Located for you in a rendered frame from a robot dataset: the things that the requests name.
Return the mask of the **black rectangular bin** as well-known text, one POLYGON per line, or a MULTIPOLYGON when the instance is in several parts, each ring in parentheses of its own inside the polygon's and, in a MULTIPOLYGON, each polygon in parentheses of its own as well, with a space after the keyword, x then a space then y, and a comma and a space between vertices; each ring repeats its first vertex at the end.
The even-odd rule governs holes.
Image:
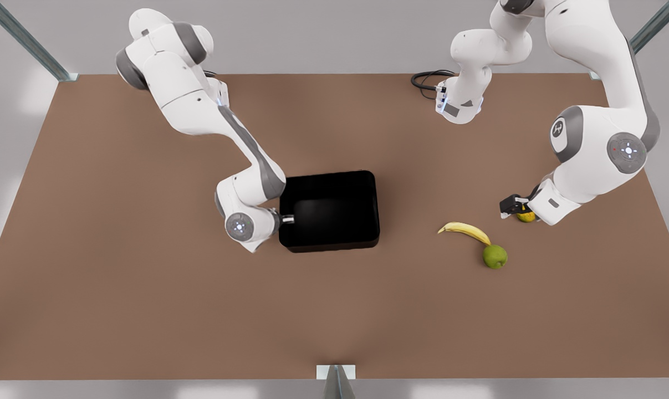
POLYGON ((290 176, 279 212, 293 219, 278 232, 292 253, 372 248, 379 242, 376 180, 369 170, 290 176))

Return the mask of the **yellow banana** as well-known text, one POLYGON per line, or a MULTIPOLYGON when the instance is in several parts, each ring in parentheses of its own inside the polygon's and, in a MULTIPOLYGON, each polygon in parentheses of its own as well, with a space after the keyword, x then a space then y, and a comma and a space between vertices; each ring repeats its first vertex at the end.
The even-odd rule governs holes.
POLYGON ((469 237, 473 237, 476 240, 479 240, 479 242, 484 243, 486 247, 489 247, 491 245, 491 240, 489 239, 489 236, 484 233, 481 229, 478 229, 478 227, 475 227, 470 224, 465 224, 463 222, 448 222, 447 224, 444 224, 441 229, 438 230, 437 233, 442 233, 442 232, 457 232, 457 233, 463 233, 469 237))

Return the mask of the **silver frame post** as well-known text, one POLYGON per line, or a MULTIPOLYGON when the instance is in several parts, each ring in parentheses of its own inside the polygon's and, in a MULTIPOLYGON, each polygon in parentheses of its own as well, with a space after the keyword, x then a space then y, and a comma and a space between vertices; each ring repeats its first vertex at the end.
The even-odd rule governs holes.
POLYGON ((614 15, 644 20, 644 24, 627 38, 634 57, 669 25, 669 0, 609 0, 609 2, 614 15))
POLYGON ((325 381, 322 399, 355 399, 355 365, 317 365, 316 379, 325 381))
POLYGON ((71 81, 78 80, 78 73, 69 73, 66 71, 1 2, 0 26, 27 50, 48 73, 51 73, 59 83, 71 83, 71 81))

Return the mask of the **green apple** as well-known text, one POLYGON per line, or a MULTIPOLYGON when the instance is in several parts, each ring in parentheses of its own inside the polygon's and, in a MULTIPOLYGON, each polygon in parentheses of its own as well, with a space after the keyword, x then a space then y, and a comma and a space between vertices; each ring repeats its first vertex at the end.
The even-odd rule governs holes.
POLYGON ((508 253, 499 245, 487 245, 483 250, 483 261, 487 267, 499 269, 508 261, 508 253))

